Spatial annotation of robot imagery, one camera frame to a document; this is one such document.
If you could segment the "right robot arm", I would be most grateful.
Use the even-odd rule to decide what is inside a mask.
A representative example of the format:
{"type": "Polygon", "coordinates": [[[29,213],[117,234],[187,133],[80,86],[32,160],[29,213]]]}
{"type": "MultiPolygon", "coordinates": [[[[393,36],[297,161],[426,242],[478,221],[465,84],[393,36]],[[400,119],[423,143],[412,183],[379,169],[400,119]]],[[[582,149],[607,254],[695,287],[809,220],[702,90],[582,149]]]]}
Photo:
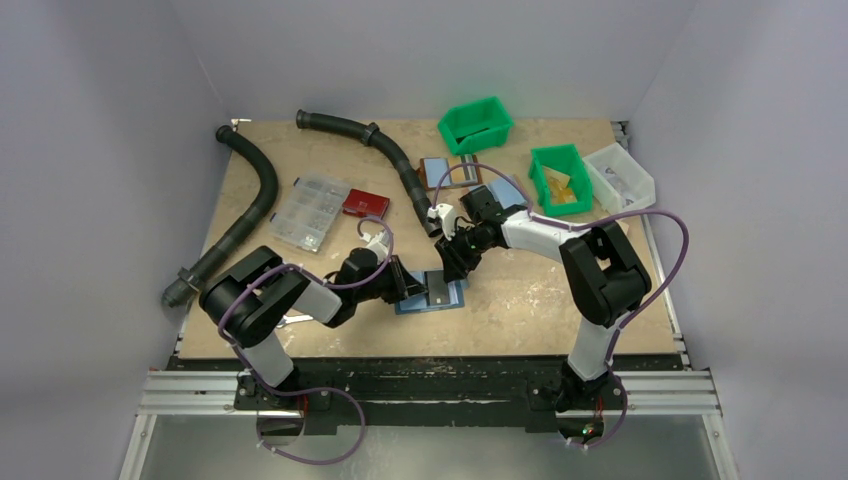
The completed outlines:
{"type": "Polygon", "coordinates": [[[493,248],[517,249],[558,261],[581,315],[574,347],[561,370],[560,407],[595,393],[609,378],[613,343],[624,320],[642,304],[652,280],[616,222],[590,226],[535,216],[524,205],[503,206],[479,187],[460,199],[470,225],[455,208],[440,203],[427,210],[442,236],[435,248],[447,282],[466,278],[493,248]]]}

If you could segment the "dark grey card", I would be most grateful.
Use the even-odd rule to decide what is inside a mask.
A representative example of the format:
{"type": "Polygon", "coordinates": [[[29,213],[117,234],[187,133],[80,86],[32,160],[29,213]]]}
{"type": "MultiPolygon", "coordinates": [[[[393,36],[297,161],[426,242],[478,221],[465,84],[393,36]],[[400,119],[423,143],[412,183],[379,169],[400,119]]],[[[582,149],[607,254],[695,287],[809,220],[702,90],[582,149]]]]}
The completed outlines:
{"type": "Polygon", "coordinates": [[[447,282],[444,281],[444,274],[441,270],[426,271],[425,283],[428,288],[428,307],[436,308],[450,304],[450,286],[447,282]]]}

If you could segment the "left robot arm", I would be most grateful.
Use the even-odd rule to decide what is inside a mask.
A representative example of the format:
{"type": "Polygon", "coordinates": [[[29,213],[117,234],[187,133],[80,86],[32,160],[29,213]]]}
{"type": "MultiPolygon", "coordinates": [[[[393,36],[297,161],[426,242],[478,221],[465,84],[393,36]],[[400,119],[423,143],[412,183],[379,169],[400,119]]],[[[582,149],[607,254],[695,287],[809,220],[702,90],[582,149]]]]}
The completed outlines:
{"type": "Polygon", "coordinates": [[[199,305],[254,378],[290,396],[301,389],[299,371],[275,334],[289,311],[336,328],[363,302],[396,304],[426,292],[398,256],[375,247],[353,249],[331,278],[315,277],[259,247],[208,285],[199,305]]]}

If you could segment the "blue leather card holder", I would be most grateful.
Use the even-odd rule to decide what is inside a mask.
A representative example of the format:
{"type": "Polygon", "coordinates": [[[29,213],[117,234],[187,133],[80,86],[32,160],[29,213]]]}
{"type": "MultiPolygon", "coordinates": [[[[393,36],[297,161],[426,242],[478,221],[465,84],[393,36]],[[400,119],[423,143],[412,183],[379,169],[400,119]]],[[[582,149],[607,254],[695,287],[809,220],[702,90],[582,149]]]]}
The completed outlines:
{"type": "Polygon", "coordinates": [[[464,292],[469,287],[467,279],[444,281],[442,270],[413,271],[412,277],[422,283],[427,291],[402,300],[395,305],[396,315],[435,312],[465,305],[464,292]]]}

